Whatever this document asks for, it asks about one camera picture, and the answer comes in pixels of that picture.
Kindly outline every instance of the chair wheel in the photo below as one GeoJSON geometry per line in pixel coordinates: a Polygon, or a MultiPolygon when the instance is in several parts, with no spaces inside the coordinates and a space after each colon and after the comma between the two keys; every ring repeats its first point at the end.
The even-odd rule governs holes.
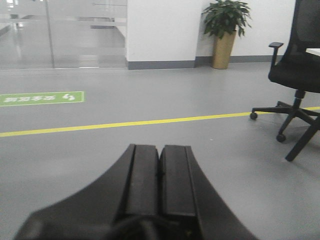
{"type": "Polygon", "coordinates": [[[258,114],[256,114],[255,112],[250,113],[250,118],[251,118],[252,120],[257,119],[257,117],[258,117],[258,114]]]}
{"type": "Polygon", "coordinates": [[[286,140],[286,136],[283,135],[283,134],[278,134],[278,135],[276,136],[276,140],[277,140],[279,143],[282,143],[282,142],[284,142],[284,141],[286,140]]]}

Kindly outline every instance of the white desk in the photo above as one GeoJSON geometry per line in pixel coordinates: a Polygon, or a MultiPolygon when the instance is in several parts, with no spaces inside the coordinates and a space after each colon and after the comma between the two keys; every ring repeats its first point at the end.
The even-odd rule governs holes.
{"type": "Polygon", "coordinates": [[[320,56],[320,48],[307,48],[305,51],[309,54],[320,56]]]}

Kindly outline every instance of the chair armrest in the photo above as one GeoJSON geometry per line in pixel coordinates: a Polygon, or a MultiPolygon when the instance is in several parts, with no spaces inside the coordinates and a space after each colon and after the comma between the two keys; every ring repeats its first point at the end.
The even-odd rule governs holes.
{"type": "Polygon", "coordinates": [[[278,49],[283,45],[283,42],[277,42],[274,41],[269,44],[269,48],[273,48],[273,56],[271,61],[271,67],[273,67],[276,64],[278,49]]]}

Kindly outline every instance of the yellow floor line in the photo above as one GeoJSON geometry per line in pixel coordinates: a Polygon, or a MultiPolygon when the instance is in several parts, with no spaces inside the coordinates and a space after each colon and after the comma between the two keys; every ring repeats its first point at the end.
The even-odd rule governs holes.
{"type": "MultiPolygon", "coordinates": [[[[320,110],[320,106],[306,107],[305,109],[320,110]]],[[[79,130],[90,130],[90,129],[107,129],[107,128],[127,127],[127,126],[169,124],[169,123],[189,122],[189,121],[198,121],[198,120],[243,117],[243,116],[249,116],[250,113],[251,112],[238,112],[238,113],[229,113],[229,114],[191,116],[191,117],[169,118],[169,119],[160,119],[160,120],[129,121],[129,122],[98,124],[98,125],[69,126],[69,127],[57,127],[57,128],[35,129],[35,130],[9,131],[9,132],[0,132],[0,138],[32,135],[32,134],[49,134],[49,133],[70,132],[70,131],[79,131],[79,130]]],[[[270,114],[270,112],[258,112],[258,113],[260,115],[270,114]]]]}

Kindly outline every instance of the gold plant pot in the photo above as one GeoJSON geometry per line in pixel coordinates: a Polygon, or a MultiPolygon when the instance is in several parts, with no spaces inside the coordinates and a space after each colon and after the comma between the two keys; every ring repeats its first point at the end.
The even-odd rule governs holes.
{"type": "Polygon", "coordinates": [[[232,47],[235,42],[236,31],[232,34],[224,33],[223,38],[214,38],[212,67],[214,69],[227,69],[232,47]]]}

